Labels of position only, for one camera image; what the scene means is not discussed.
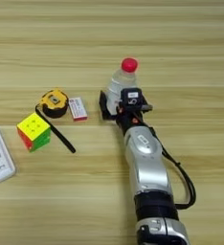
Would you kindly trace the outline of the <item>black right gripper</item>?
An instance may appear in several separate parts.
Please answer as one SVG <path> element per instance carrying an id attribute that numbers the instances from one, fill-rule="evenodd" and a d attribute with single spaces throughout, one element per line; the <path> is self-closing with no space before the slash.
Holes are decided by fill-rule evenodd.
<path id="1" fill-rule="evenodd" d="M 100 93 L 99 105 L 102 118 L 105 121 L 113 121 L 114 118 L 107 109 L 107 98 L 103 91 Z M 152 111 L 151 104 L 144 104 L 142 110 L 127 110 L 125 107 L 117 107 L 116 124 L 121 129 L 122 133 L 135 126 L 145 126 L 143 114 Z"/>

